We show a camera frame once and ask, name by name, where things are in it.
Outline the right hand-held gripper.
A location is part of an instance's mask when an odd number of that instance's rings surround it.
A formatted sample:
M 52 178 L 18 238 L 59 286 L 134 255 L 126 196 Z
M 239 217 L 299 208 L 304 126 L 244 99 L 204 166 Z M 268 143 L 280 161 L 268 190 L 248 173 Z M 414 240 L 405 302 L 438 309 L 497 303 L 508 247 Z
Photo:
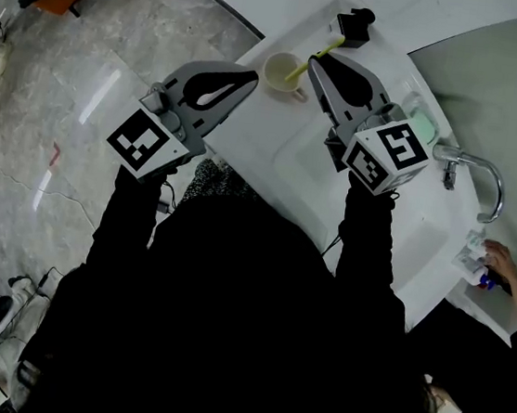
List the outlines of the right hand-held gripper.
M 428 115 L 406 114 L 389 103 L 377 76 L 344 55 L 312 56 L 307 67 L 334 127 L 354 129 L 355 121 L 364 120 L 348 142 L 330 131 L 325 145 L 337 171 L 351 171 L 376 196 L 407 184 L 429 165 L 434 122 Z

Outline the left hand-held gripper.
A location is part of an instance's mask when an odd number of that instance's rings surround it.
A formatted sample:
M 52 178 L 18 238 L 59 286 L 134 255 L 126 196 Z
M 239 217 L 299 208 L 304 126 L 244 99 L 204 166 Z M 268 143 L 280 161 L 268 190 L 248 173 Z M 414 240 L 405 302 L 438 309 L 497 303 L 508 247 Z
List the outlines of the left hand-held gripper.
M 237 63 L 197 60 L 181 66 L 163 84 L 155 83 L 144 97 L 132 98 L 109 113 L 106 142 L 138 181 L 204 154 L 202 136 L 247 99 L 258 77 Z M 178 94 L 177 107 L 166 90 Z

